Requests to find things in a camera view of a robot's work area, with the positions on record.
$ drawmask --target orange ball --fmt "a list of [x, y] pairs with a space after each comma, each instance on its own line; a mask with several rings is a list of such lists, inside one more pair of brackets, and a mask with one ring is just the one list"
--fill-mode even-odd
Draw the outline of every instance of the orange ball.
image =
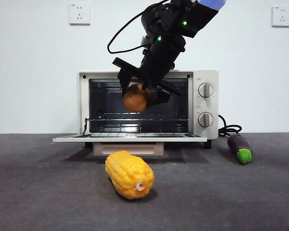
[[123, 105], [129, 112], [143, 112], [149, 102], [149, 90], [142, 90], [142, 84], [131, 85], [123, 96]]

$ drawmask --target black cable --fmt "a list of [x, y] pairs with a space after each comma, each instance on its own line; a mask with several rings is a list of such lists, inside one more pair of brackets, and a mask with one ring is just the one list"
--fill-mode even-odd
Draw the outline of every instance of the black cable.
[[242, 130], [242, 127], [240, 125], [236, 125], [236, 124], [227, 125], [224, 117], [222, 117], [221, 115], [218, 115], [218, 117], [222, 119], [223, 126], [224, 126], [223, 128], [218, 129], [219, 136], [222, 136], [222, 137], [230, 136], [229, 134], [230, 132], [234, 132], [238, 134]]
[[[160, 4], [163, 4], [164, 2], [167, 2], [169, 0], [163, 0], [163, 1], [160, 1], [157, 3], [157, 5], [160, 5]], [[142, 14], [144, 14], [146, 11], [148, 10], [145, 9], [144, 11], [140, 12], [139, 14], [137, 14], [135, 17], [133, 17], [131, 20], [129, 20], [123, 27], [121, 27], [121, 29], [112, 37], [112, 39], [110, 40], [110, 42], [108, 43], [107, 45], [107, 50], [109, 53], [111, 54], [118, 54], [118, 53], [125, 53], [125, 52], [129, 52], [129, 51], [133, 51], [135, 49], [138, 49], [138, 48], [141, 48], [141, 47], [144, 47], [144, 45], [141, 45], [141, 46], [138, 46], [138, 47], [134, 47], [132, 49], [128, 49], [128, 50], [124, 50], [124, 51], [111, 51], [110, 50], [110, 45], [111, 43], [116, 39], [116, 37], [122, 32], [122, 30], [124, 30], [132, 21], [134, 21], [136, 18], [138, 18], [139, 16], [141, 16]]]

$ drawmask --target oven rack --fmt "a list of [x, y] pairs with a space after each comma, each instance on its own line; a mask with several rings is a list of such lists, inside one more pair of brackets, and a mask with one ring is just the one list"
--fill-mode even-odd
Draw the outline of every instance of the oven rack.
[[87, 121], [188, 121], [188, 118], [178, 113], [104, 113]]
[[83, 135], [90, 122], [90, 131], [138, 133], [187, 133], [188, 118], [178, 113], [103, 113], [86, 118]]
[[194, 137], [190, 133], [128, 133], [128, 132], [103, 132], [87, 135], [78, 135], [76, 138], [184, 138]]

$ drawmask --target wall socket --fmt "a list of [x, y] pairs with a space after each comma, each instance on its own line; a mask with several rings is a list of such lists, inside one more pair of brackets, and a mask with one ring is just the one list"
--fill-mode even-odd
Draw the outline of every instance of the wall socket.
[[278, 5], [272, 7], [272, 26], [289, 27], [289, 6]]
[[69, 6], [70, 25], [90, 25], [91, 12], [88, 3], [72, 3]]

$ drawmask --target gray floor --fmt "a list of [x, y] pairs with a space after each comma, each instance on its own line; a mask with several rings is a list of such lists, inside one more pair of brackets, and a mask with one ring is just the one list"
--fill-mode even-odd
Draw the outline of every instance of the gray floor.
[[156, 181], [137, 201], [115, 192], [105, 158], [55, 136], [0, 135], [0, 231], [289, 231], [289, 134], [246, 134], [246, 166], [226, 138], [169, 143], [145, 158]]

